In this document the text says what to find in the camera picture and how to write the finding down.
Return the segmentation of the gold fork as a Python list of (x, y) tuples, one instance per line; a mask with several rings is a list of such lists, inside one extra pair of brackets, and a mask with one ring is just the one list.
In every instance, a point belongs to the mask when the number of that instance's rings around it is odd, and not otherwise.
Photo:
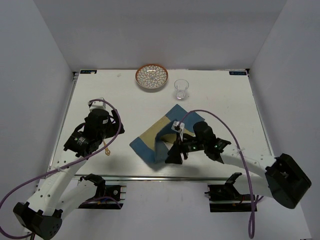
[(104, 146), (105, 154), (106, 154), (107, 156), (109, 156), (109, 155), (111, 154), (111, 151), (110, 151), (109, 148), (107, 147), (107, 144), (106, 144), (105, 140), (103, 140), (102, 143), (103, 143), (103, 146)]

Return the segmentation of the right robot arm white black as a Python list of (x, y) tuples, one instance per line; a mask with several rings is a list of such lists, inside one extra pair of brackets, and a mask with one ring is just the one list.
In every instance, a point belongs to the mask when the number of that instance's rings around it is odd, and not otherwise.
[(273, 198), (280, 205), (294, 209), (311, 187), (312, 182), (288, 154), (280, 156), (246, 153), (230, 141), (216, 137), (204, 121), (193, 125), (194, 136), (184, 133), (184, 124), (174, 121), (171, 128), (176, 140), (168, 151), (165, 163), (182, 164), (192, 152), (204, 152), (212, 161), (236, 166), (253, 176), (235, 172), (224, 184), (211, 184), (207, 195), (213, 202), (239, 200), (242, 195)]

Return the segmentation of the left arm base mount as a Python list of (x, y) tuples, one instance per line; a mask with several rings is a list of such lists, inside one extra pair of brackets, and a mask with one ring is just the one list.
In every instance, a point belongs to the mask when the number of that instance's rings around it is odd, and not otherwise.
[(104, 191), (79, 205), (87, 210), (120, 210), (125, 202), (127, 185), (122, 181), (106, 181)]

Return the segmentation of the clear drinking glass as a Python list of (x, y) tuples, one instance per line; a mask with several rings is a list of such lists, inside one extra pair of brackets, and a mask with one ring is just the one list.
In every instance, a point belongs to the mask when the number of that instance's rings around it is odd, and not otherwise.
[(187, 90), (189, 88), (189, 82), (185, 79), (177, 79), (174, 82), (175, 96), (178, 100), (185, 98)]

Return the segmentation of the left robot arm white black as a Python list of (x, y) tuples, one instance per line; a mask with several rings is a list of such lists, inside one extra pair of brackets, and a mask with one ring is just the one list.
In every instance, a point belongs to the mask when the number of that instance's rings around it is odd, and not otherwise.
[(18, 221), (44, 240), (52, 239), (63, 220), (74, 209), (92, 198), (105, 196), (106, 181), (99, 175), (82, 177), (80, 184), (63, 194), (77, 171), (92, 157), (105, 139), (125, 132), (116, 110), (93, 109), (78, 125), (63, 146), (56, 173), (50, 174), (25, 203), (18, 202), (13, 212)]

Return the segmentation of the floral patterned ceramic bowl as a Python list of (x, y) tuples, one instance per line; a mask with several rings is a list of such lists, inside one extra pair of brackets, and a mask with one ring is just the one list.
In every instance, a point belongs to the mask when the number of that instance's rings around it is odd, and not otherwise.
[(169, 79), (168, 70), (160, 64), (145, 64), (135, 72), (135, 82), (145, 92), (161, 91)]

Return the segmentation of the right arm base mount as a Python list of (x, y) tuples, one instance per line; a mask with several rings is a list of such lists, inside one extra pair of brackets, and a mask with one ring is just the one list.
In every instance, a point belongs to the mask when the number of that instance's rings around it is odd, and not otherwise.
[(241, 177), (239, 172), (234, 173), (223, 184), (209, 184), (204, 193), (209, 199), (211, 213), (242, 213), (251, 212), (250, 194), (240, 194), (234, 184)]

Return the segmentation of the blue beige white placemat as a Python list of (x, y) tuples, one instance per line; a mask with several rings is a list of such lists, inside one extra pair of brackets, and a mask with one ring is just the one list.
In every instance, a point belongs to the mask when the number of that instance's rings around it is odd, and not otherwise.
[(129, 146), (148, 165), (165, 162), (168, 157), (169, 147), (176, 140), (176, 131), (172, 130), (173, 123), (183, 120), (184, 133), (194, 135), (193, 125), (205, 119), (199, 114), (187, 111), (176, 104), (162, 118), (155, 122), (150, 128), (136, 137)]

